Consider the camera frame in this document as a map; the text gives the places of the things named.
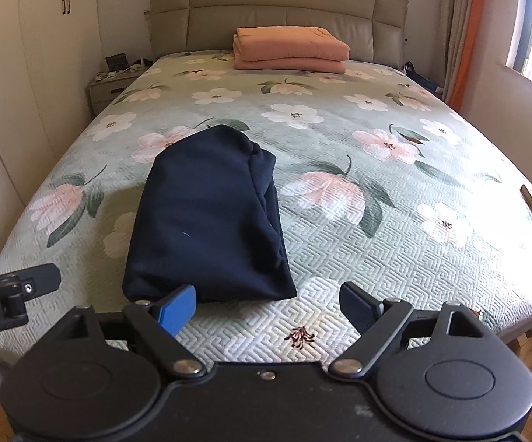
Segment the beige nightstand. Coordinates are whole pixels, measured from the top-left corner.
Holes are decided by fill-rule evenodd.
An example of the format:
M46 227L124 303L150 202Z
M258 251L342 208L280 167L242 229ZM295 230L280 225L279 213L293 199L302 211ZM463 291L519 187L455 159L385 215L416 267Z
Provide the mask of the beige nightstand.
M105 74L102 79L92 79L86 86L86 96L93 116L98 116L135 80L145 73L145 69L126 70L111 75Z

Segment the dark bag beside bed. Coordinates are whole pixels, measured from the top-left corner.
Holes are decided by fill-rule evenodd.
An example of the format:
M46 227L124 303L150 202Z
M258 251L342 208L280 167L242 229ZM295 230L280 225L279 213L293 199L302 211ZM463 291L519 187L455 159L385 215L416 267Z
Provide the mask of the dark bag beside bed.
M413 63L411 61L407 61L401 71L409 78L411 79L412 81L414 81L415 83L417 83L418 85L420 85L422 88L424 88L425 90L429 91L430 93L432 93L434 96L438 97L438 98L441 98L443 96L443 93L444 93L444 89L438 84L436 83L435 81L419 74Z

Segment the folded pink blanket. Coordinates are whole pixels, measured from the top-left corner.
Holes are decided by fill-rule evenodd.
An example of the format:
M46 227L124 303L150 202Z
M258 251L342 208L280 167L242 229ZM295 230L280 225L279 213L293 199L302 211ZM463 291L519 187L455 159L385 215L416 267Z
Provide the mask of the folded pink blanket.
M344 74L350 46L320 27L238 28L233 36L239 70L298 70Z

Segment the floral quilted bedspread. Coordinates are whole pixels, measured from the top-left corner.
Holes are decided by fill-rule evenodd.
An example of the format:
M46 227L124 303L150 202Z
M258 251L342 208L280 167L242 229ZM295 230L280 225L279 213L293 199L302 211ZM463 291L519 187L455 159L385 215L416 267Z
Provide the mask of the floral quilted bedspread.
M111 100L11 232L0 273L52 262L62 282L0 333L0 377L69 308L123 306L154 160L216 125L275 156L297 296L200 307L178 338L203 362L329 363L357 337L338 302L348 280L418 309L465 304L506 341L532 331L528 180L451 108L381 65L238 71L230 54L184 53Z

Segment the navy zip hoodie white stripes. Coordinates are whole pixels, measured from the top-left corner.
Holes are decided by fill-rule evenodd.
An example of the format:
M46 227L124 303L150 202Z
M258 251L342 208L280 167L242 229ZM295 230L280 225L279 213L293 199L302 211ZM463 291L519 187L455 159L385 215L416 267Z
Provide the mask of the navy zip hoodie white stripes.
M137 210L123 294L156 301L190 284L202 304L295 297L275 164L224 125L161 152Z

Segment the dark box on nightstand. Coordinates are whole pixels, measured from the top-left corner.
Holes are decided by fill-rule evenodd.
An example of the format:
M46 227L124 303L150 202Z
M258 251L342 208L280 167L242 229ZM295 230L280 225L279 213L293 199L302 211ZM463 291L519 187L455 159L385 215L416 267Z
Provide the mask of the dark box on nightstand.
M125 53L117 53L105 58L109 72L121 72L128 70L130 64Z

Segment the white wardrobe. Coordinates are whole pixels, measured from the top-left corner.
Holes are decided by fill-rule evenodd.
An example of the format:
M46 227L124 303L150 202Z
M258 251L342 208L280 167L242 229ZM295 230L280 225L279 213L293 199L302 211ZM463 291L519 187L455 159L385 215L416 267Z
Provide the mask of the white wardrobe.
M86 86L102 63L97 0L0 0L0 253L91 121Z

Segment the beige and orange curtain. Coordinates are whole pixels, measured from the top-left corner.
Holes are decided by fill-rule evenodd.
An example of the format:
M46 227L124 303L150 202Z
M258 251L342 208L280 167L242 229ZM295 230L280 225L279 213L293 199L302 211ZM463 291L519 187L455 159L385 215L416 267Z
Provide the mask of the beige and orange curtain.
M442 99L462 107L486 0L441 0L436 56L443 80Z

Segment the beige padded headboard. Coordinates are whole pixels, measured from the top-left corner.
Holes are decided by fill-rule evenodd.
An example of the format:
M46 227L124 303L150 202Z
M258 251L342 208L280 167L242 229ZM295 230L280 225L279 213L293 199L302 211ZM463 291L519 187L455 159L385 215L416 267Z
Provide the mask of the beige padded headboard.
M149 0L154 57L229 50L241 27L311 26L347 43L353 60L399 67L407 0Z

